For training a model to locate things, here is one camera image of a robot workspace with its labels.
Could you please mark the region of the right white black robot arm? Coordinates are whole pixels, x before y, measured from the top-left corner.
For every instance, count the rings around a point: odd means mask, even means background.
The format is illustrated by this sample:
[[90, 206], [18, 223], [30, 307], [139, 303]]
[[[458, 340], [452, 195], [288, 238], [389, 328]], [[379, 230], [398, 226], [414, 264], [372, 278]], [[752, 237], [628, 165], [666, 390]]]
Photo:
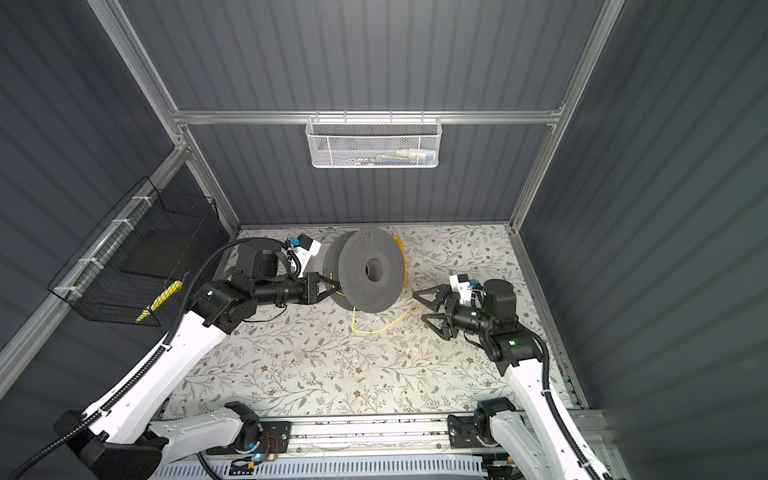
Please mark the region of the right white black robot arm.
[[525, 479], [608, 479], [611, 471], [588, 445], [551, 388], [546, 342], [517, 316], [514, 286], [466, 275], [413, 293], [428, 308], [421, 321], [443, 340], [463, 334], [496, 366], [514, 397], [481, 401], [474, 430], [502, 447]]

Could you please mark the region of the grey perforated cable spool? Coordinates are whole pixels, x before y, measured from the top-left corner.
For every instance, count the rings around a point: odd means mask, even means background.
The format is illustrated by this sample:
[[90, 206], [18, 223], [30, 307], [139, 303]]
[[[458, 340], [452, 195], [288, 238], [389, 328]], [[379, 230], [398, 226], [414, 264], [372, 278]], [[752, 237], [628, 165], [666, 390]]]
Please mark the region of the grey perforated cable spool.
[[322, 274], [340, 284], [331, 296], [342, 309], [381, 313], [397, 301], [405, 285], [405, 260], [388, 232], [366, 227], [336, 238], [328, 248]]

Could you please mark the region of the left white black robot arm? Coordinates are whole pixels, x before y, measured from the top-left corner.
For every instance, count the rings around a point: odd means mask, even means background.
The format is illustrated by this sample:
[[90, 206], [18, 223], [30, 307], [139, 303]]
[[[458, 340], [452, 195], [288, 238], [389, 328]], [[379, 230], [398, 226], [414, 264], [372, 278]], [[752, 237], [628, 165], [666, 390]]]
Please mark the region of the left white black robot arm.
[[68, 446], [99, 479], [148, 479], [184, 457], [211, 448], [232, 449], [264, 460], [278, 450], [258, 415], [239, 401], [211, 414], [158, 422], [153, 416], [189, 371], [260, 305], [313, 305], [339, 292], [340, 284], [308, 270], [321, 248], [299, 235], [284, 241], [235, 240], [237, 262], [228, 279], [202, 280], [229, 245], [212, 253], [190, 281], [166, 335], [107, 394], [83, 412], [68, 411], [56, 423], [60, 436], [11, 473], [19, 479], [46, 456]]

